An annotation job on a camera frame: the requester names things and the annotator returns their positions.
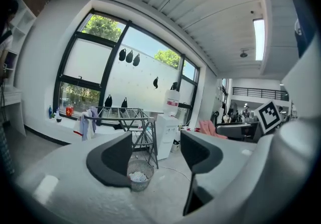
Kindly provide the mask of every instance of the red container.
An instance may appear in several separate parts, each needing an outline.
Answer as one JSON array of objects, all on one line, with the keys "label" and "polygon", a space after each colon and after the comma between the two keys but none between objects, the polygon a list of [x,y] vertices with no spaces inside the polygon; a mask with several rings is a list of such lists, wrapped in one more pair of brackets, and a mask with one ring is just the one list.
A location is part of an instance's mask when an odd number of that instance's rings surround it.
[{"label": "red container", "polygon": [[72,106],[67,106],[66,107],[66,115],[70,117],[74,113],[74,108]]}]

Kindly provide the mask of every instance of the plaid pants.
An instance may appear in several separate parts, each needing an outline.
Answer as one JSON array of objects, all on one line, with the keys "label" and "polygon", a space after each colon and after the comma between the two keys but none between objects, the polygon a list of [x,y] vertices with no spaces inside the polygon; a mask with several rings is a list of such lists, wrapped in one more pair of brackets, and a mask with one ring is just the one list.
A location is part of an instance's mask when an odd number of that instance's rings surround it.
[{"label": "plaid pants", "polygon": [[12,161],[11,161],[11,156],[7,145],[6,135],[2,124],[0,124],[0,154],[4,164],[4,169],[8,174],[13,174],[15,170],[12,166]]}]

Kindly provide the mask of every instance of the fluorescent light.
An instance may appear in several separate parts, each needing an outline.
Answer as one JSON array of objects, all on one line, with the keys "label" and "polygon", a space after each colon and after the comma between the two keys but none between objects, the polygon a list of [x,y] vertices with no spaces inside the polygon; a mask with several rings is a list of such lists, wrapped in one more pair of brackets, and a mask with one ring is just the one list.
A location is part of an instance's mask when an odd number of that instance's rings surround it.
[{"label": "fluorescent light", "polygon": [[255,30],[255,45],[256,53],[255,60],[262,61],[264,55],[264,44],[265,44],[265,23],[263,19],[254,20],[254,30]]}]

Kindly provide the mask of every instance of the white shirt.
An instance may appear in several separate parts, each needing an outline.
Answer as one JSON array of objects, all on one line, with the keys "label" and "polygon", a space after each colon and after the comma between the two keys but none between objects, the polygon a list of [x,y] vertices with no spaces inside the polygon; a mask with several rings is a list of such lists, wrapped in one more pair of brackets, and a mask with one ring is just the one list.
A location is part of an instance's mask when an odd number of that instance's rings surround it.
[{"label": "white shirt", "polygon": [[[10,30],[9,27],[5,27],[3,32],[2,32],[2,36],[8,31]],[[11,35],[9,37],[7,37],[6,40],[4,40],[1,44],[0,44],[0,57],[2,56],[2,53],[4,50],[10,50],[11,46],[12,46],[12,41],[13,41],[14,37]]]}]

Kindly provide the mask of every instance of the white cord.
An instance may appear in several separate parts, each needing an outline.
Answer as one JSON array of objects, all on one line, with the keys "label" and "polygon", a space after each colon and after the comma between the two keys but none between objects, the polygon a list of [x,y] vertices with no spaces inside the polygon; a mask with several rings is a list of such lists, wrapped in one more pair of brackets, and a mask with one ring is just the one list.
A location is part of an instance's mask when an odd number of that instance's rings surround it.
[{"label": "white cord", "polygon": [[160,166],[160,165],[159,165],[159,167],[161,167],[161,168],[166,168],[166,169],[170,169],[170,170],[175,170],[175,171],[177,171],[178,173],[183,174],[183,175],[187,178],[187,180],[190,182],[189,178],[188,178],[184,173],[182,173],[182,172],[180,172],[180,171],[178,171],[178,170],[176,170],[176,169],[169,168],[169,167],[164,167],[164,166]]}]

